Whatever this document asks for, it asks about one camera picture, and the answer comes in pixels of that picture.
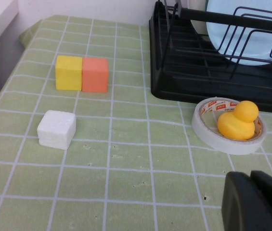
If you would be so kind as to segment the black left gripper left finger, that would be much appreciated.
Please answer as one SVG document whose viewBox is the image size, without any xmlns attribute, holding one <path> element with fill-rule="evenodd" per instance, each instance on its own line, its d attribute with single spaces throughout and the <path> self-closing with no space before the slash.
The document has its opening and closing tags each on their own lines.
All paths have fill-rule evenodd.
<svg viewBox="0 0 272 231">
<path fill-rule="evenodd" d="M 272 231 L 272 208 L 243 172 L 226 174 L 221 213 L 226 231 Z"/>
</svg>

